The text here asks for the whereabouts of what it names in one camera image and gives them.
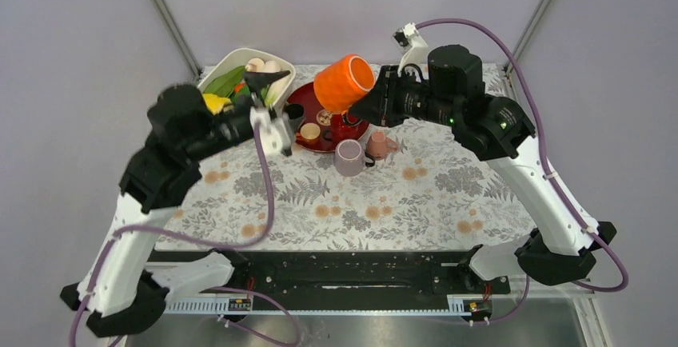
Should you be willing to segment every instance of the brown cup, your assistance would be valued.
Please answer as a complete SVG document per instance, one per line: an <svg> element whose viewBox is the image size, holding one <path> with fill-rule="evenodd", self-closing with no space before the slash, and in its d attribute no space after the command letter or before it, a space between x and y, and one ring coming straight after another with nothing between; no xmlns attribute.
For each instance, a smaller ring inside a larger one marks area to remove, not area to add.
<svg viewBox="0 0 678 347"><path fill-rule="evenodd" d="M297 137L310 145L314 145L320 139L320 126L315 123L306 123L299 129Z"/></svg>
<svg viewBox="0 0 678 347"><path fill-rule="evenodd" d="M366 153L375 159L386 159L389 153L398 151L398 143L386 136L384 131L375 131L369 136Z"/></svg>

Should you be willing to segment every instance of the cup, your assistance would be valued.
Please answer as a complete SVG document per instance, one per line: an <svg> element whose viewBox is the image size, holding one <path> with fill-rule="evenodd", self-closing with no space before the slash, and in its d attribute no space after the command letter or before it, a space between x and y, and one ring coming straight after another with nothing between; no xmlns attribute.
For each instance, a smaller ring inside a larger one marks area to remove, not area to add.
<svg viewBox="0 0 678 347"><path fill-rule="evenodd" d="M384 131L375 131L369 136L367 141L367 154L372 155L375 159L386 159L389 153L398 151L398 142L386 136Z"/></svg>
<svg viewBox="0 0 678 347"><path fill-rule="evenodd" d="M291 103L283 107L282 112L287 114L287 119L289 126L292 127L292 130L296 133L301 125L304 124L306 117L304 116L304 106L298 103Z"/></svg>
<svg viewBox="0 0 678 347"><path fill-rule="evenodd" d="M327 142L338 144L345 139L357 139L360 136L361 120L348 114L334 114L329 119L329 130L322 133Z"/></svg>
<svg viewBox="0 0 678 347"><path fill-rule="evenodd" d="M334 151L334 168L345 177L355 177L365 167L373 167L374 163L374 158L365 154L360 142L355 139L341 141Z"/></svg>
<svg viewBox="0 0 678 347"><path fill-rule="evenodd" d="M314 145L320 139L320 126L315 123L306 123L299 129L299 136L302 141Z"/></svg>
<svg viewBox="0 0 678 347"><path fill-rule="evenodd" d="M374 83L374 73L365 59L350 54L318 73L313 90L325 110L341 114L363 98Z"/></svg>

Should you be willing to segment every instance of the table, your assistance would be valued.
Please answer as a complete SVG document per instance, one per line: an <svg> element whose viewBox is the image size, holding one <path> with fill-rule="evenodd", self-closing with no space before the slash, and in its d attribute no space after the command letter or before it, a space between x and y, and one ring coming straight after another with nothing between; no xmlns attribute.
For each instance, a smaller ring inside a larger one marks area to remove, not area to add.
<svg viewBox="0 0 678 347"><path fill-rule="evenodd" d="M292 87L325 66L297 66ZM378 66L373 66L375 74ZM500 70L483 65L487 92L505 95ZM370 127L368 134L374 131ZM269 157L275 225L253 247L267 250L439 250L496 244L528 233L532 219L510 188L449 129L409 119L385 130L400 149L357 177L339 175L332 154L295 145ZM254 143L201 164L203 179L166 228L221 242L243 242L265 227L266 199ZM200 249L160 237L158 250Z"/></svg>

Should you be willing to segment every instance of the red tray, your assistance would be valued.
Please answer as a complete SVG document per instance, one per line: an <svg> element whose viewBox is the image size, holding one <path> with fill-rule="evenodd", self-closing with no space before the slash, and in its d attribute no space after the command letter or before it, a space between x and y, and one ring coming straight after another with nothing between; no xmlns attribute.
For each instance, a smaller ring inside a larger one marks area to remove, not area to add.
<svg viewBox="0 0 678 347"><path fill-rule="evenodd" d="M294 90L294 92L287 98L288 103L298 103L304 106L304 116L306 120L304 123L315 123L320 126L321 137L318 139L318 142L310 145L302 140L297 140L297 144L309 151L316 153L333 153L334 148L337 147L336 143L326 141L322 137L322 133L326 130L329 130L329 121L332 118L332 113L328 110L322 108L320 102L317 101L316 93L313 90L313 82L306 83L302 87ZM358 131L356 132L355 138L351 139L360 139L367 128L369 127L369 122L362 121L358 124Z"/></svg>

